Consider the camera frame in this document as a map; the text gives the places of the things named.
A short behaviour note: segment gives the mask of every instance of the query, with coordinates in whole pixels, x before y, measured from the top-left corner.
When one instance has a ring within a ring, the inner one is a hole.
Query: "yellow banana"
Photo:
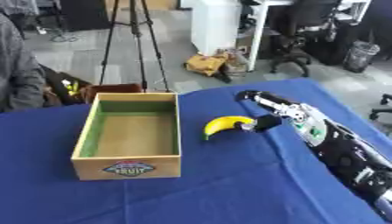
[[[255,120],[246,116],[232,115],[222,116],[213,119],[204,128],[205,139],[222,130],[231,130],[235,128],[236,123],[253,123]]]

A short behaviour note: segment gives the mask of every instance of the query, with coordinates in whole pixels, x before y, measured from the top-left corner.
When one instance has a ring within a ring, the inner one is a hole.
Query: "robotic finger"
[[[275,115],[262,115],[255,119],[252,123],[238,122],[236,128],[238,130],[248,130],[254,132],[264,132],[282,124],[282,118]]]

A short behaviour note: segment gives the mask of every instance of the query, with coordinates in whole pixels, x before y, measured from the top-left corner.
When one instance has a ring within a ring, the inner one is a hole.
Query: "gray sleeve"
[[[45,78],[12,22],[0,15],[0,76],[8,79],[4,111],[42,107]]]

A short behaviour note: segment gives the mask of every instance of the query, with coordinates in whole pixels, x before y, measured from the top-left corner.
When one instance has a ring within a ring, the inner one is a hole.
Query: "wooden box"
[[[180,176],[176,94],[98,94],[72,155],[80,179]]]

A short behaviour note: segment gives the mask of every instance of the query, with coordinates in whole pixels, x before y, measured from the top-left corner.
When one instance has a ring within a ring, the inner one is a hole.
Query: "white cabinet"
[[[237,0],[198,0],[192,11],[192,42],[199,53],[212,56],[235,47],[241,5]]]

